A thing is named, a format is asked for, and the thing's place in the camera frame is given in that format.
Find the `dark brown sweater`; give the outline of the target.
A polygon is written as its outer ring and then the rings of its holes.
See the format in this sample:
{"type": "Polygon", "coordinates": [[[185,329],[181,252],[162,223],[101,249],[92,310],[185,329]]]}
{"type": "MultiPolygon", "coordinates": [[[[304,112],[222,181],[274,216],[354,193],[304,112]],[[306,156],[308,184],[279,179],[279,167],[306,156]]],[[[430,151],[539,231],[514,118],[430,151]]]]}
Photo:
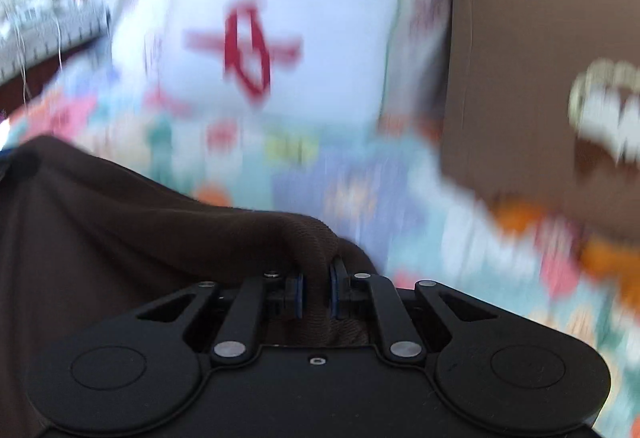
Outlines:
{"type": "Polygon", "coordinates": [[[40,424],[24,373],[43,347],[202,281],[277,271],[304,279],[304,314],[271,343],[359,346],[364,325],[329,315],[329,267],[372,273],[360,247],[318,219],[212,206],[40,136],[1,159],[1,432],[40,424]]]}

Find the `floral quilt bedspread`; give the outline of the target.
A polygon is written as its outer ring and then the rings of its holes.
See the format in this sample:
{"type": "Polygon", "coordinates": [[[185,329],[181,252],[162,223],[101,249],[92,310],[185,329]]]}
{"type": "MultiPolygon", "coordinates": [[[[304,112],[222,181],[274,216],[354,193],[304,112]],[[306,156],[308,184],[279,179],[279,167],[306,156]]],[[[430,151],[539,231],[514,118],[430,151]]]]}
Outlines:
{"type": "Polygon", "coordinates": [[[68,67],[1,118],[1,145],[54,135],[200,201],[320,219],[397,285],[434,278],[597,349],[611,392],[605,437],[639,432],[639,320],[617,290],[583,273],[553,296],[529,237],[506,235],[488,207],[439,172],[418,134],[188,112],[127,91],[114,69],[68,67]]]}

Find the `white goose plush toy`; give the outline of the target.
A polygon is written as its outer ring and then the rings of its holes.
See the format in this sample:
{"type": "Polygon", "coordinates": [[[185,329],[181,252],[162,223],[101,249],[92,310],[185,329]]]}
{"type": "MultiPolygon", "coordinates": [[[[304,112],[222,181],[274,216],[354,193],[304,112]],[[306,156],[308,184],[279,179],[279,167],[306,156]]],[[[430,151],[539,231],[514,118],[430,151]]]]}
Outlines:
{"type": "Polygon", "coordinates": [[[500,201],[490,213],[508,236],[529,237],[541,255],[540,276],[553,296],[572,293],[585,273],[610,280],[620,302],[639,309],[639,246],[599,235],[570,219],[522,200],[500,201]]]}

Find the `white cushion red symbol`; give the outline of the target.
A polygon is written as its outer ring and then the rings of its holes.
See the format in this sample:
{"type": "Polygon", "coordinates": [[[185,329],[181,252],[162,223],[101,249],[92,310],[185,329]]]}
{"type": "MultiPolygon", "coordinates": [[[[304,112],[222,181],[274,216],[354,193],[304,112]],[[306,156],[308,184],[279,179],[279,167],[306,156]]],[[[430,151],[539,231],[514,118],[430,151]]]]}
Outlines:
{"type": "Polygon", "coordinates": [[[370,124],[398,0],[171,0],[160,88],[195,111],[370,124]]]}

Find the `large brown pillow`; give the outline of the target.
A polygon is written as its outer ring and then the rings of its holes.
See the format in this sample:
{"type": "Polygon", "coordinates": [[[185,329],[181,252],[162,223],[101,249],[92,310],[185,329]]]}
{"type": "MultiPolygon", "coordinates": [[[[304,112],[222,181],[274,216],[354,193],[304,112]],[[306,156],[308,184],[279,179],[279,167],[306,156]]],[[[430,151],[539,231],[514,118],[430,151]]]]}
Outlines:
{"type": "Polygon", "coordinates": [[[442,172],[639,236],[639,0],[452,0],[442,172]]]}

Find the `patterned grey table runner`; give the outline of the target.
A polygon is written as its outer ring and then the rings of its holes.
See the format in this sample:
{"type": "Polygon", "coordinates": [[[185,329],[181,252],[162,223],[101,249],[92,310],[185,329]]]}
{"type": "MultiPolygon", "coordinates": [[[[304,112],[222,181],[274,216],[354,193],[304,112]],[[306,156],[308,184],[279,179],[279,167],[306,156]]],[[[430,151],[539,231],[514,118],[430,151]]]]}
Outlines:
{"type": "Polygon", "coordinates": [[[1,28],[1,82],[66,50],[107,34],[111,12],[105,5],[63,9],[31,24],[9,22],[1,28]]]}

